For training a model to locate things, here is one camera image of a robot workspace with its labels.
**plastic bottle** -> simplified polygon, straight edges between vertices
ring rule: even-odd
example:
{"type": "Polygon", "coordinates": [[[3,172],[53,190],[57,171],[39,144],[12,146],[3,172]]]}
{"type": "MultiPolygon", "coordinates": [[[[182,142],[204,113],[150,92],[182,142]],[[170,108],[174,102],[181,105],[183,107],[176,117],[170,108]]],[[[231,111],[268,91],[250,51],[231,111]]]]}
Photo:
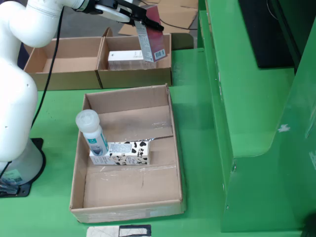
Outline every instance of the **plastic bottle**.
{"type": "Polygon", "coordinates": [[[95,156],[108,152],[109,145],[100,126],[99,116],[94,110],[81,111],[76,117],[76,124],[95,156]]]}

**cow print carton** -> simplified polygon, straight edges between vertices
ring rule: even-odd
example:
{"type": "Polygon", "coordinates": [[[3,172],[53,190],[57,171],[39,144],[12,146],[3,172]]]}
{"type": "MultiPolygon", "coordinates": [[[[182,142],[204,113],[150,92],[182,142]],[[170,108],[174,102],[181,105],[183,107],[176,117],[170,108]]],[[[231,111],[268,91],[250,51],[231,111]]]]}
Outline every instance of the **cow print carton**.
{"type": "Polygon", "coordinates": [[[140,165],[150,164],[149,142],[109,142],[109,151],[104,156],[95,156],[90,151],[94,165],[140,165]]]}

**bottle cap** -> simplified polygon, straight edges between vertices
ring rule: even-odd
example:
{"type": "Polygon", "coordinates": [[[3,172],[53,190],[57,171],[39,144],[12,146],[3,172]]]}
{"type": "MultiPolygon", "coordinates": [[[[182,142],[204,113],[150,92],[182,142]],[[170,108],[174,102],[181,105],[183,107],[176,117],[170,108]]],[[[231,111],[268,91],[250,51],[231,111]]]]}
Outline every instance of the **bottle cap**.
{"type": "Polygon", "coordinates": [[[76,124],[81,132],[95,132],[100,125],[100,119],[94,110],[83,110],[77,115],[76,124]]]}

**small package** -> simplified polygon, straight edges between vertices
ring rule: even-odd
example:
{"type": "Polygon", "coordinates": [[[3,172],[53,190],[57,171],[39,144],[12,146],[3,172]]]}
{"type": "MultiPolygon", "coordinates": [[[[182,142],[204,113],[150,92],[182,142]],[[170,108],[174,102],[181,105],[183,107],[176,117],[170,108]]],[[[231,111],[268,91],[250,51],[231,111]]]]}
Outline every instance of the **small package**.
{"type": "Polygon", "coordinates": [[[144,61],[141,50],[110,51],[108,62],[109,68],[112,71],[157,68],[156,63],[144,61]]]}
{"type": "Polygon", "coordinates": [[[150,164],[149,142],[109,142],[109,151],[104,156],[95,156],[90,151],[94,165],[150,164]]]}
{"type": "MultiPolygon", "coordinates": [[[[146,16],[149,19],[160,23],[157,5],[145,6],[144,8],[147,10],[146,16]]],[[[135,21],[135,26],[145,61],[156,62],[167,57],[162,31],[146,27],[138,21],[135,21]]]]}

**green surface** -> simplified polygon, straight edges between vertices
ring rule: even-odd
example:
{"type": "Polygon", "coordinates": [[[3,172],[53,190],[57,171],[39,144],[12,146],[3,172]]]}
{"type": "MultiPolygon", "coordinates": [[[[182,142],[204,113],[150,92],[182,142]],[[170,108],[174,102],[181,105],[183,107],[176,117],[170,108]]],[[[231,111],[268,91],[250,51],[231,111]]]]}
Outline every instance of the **green surface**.
{"type": "Polygon", "coordinates": [[[293,69],[261,70],[237,0],[208,0],[234,157],[270,148],[294,79],[293,69]]]}
{"type": "Polygon", "coordinates": [[[232,169],[233,151],[230,140],[230,134],[227,125],[227,118],[225,113],[225,105],[223,96],[220,91],[220,84],[218,83],[218,68],[216,61],[216,53],[213,42],[213,35],[209,31],[208,19],[205,10],[199,11],[199,21],[202,26],[201,40],[204,42],[205,58],[207,64],[207,71],[209,75],[209,83],[211,88],[211,100],[213,108],[213,117],[216,124],[215,131],[218,140],[219,153],[221,157],[221,165],[223,170],[223,188],[225,194],[232,169]]]}
{"type": "MultiPolygon", "coordinates": [[[[188,210],[182,215],[119,224],[151,224],[154,237],[298,237],[298,232],[220,233],[224,192],[205,54],[203,49],[181,50],[172,57],[175,86],[170,91],[183,152],[188,210]]],[[[78,135],[75,116],[89,92],[96,90],[47,93],[31,133],[44,138],[47,165],[28,197],[0,200],[0,211],[5,213],[1,236],[85,237],[89,225],[76,221],[69,202],[78,135]]]]}
{"type": "Polygon", "coordinates": [[[314,23],[281,124],[291,128],[276,136],[279,170],[297,222],[316,213],[316,24],[314,23]]]}
{"type": "Polygon", "coordinates": [[[199,19],[225,182],[222,231],[299,229],[316,210],[316,25],[293,82],[292,69],[257,68],[237,0],[206,3],[213,31],[205,10],[199,19]],[[290,132],[279,133],[282,124],[290,132]]]}

